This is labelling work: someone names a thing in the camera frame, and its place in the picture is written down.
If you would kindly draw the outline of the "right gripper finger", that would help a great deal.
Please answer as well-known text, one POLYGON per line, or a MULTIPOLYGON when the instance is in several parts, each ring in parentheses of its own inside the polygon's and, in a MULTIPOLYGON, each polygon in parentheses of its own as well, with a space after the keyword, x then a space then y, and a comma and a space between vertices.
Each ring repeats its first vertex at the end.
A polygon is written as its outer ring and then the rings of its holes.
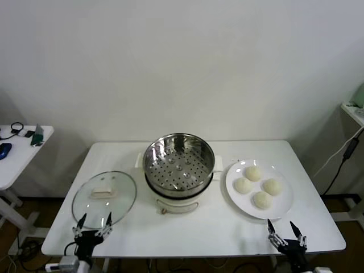
POLYGON ((307 237, 303 236, 300 229, 292 222, 289 222, 292 228, 294 235, 296 236, 297 240, 299 241, 300 246, 307 246, 307 237))
POLYGON ((268 233, 269 233, 268 239, 272 243, 272 245, 274 247, 285 246, 286 241, 282 239, 280 236, 278 236, 278 234, 275 232, 272 222, 268 219, 267 223, 268 223, 268 233))

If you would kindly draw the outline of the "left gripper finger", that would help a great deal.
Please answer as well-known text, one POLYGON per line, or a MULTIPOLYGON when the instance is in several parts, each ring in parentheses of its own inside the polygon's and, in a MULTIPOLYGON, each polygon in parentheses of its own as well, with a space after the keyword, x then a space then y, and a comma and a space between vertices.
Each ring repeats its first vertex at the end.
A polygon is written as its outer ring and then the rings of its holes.
POLYGON ((86 220, 86 216, 87 214, 84 213, 84 215, 78 220, 76 227, 72 228, 75 237, 80 237, 82 235, 82 228, 86 220))
POLYGON ((109 213, 105 226, 96 232, 96 237, 108 237, 112 231, 112 217, 111 212, 109 213))

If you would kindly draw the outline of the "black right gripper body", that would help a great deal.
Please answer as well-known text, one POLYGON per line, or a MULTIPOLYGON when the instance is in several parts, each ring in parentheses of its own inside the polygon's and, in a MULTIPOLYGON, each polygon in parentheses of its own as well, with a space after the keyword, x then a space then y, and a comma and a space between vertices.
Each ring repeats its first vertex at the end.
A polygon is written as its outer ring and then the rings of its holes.
POLYGON ((309 269, 309 264, 305 257, 306 247, 293 239, 286 239, 285 244, 278 246, 278 252, 287 256, 291 269, 309 269))

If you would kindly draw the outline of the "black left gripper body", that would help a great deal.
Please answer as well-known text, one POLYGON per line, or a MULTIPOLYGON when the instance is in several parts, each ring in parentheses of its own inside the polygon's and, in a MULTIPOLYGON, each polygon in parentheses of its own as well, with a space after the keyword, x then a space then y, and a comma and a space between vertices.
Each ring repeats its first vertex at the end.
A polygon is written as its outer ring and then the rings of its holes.
POLYGON ((96 230, 86 230, 81 232, 81 236, 75 238, 77 245, 76 256, 80 261, 91 262, 93 250, 103 242, 103 236, 97 235, 96 230))

